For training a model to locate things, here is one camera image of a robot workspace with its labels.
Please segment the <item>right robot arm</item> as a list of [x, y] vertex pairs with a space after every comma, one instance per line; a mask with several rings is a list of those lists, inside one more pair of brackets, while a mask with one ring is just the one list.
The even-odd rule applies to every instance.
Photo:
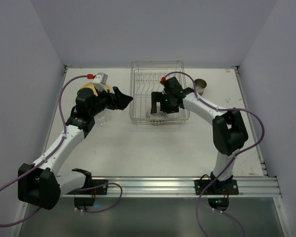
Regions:
[[182, 88], [176, 77], [163, 77], [161, 92], [151, 93], [151, 114], [158, 111], [172, 114], [185, 109], [200, 116], [212, 126], [213, 143], [218, 151], [213, 178], [224, 182], [232, 177], [234, 156], [239, 152], [249, 136], [240, 111], [225, 108], [200, 98], [193, 88]]

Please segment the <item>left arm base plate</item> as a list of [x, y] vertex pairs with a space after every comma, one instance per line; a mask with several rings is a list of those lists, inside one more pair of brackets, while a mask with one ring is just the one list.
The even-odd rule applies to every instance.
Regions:
[[93, 188], [100, 185], [102, 186], [86, 191], [73, 190], [69, 192], [68, 195], [74, 196], [74, 206], [76, 208], [82, 208], [86, 210], [88, 207], [92, 207], [95, 204], [96, 196], [105, 196], [107, 194], [107, 183], [107, 179], [91, 179], [88, 181], [88, 184], [82, 187], [83, 189]]

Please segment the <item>yellow plate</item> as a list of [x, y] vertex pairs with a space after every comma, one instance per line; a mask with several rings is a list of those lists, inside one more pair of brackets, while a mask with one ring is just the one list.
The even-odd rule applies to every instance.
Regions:
[[[89, 88], [93, 91], [94, 95], [95, 96], [98, 96], [98, 92], [96, 91], [96, 88], [93, 86], [93, 84], [91, 82], [85, 84], [84, 86], [81, 87], [81, 89], [84, 89], [84, 88]], [[105, 84], [105, 88], [108, 92], [111, 92], [112, 89], [111, 87], [108, 85], [108, 84]]]

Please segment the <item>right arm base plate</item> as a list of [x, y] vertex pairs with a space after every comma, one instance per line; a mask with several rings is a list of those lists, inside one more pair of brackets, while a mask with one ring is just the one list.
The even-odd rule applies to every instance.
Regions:
[[[195, 194], [200, 195], [213, 179], [214, 175], [211, 173], [210, 175], [205, 174], [201, 178], [194, 180]], [[225, 211], [229, 207], [230, 196], [239, 195], [237, 181], [233, 178], [233, 175], [225, 181], [217, 180], [205, 190], [204, 195], [222, 196], [209, 198], [208, 204], [216, 210]]]

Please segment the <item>clear glass cup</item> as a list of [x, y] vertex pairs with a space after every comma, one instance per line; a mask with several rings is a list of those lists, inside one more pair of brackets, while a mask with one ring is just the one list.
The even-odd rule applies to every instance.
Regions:
[[103, 125], [107, 122], [107, 110], [103, 110], [100, 113], [98, 113], [95, 117], [95, 123], [99, 125]]

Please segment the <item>white brown mug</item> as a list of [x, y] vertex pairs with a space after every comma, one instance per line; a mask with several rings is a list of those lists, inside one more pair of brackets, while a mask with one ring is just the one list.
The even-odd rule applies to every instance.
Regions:
[[196, 92], [202, 96], [207, 88], [207, 82], [204, 79], [195, 79], [194, 80]]

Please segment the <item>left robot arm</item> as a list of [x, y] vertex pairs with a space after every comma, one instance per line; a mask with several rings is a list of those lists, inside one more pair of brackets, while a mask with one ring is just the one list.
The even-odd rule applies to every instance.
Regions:
[[94, 94], [91, 88], [80, 89], [71, 115], [57, 140], [32, 164], [20, 166], [18, 199], [51, 210], [63, 195], [94, 191], [89, 171], [74, 168], [65, 175], [57, 174], [75, 147], [89, 134], [97, 114], [105, 109], [124, 110], [132, 100], [131, 96], [123, 94], [115, 86], [113, 92], [102, 91], [98, 94]]

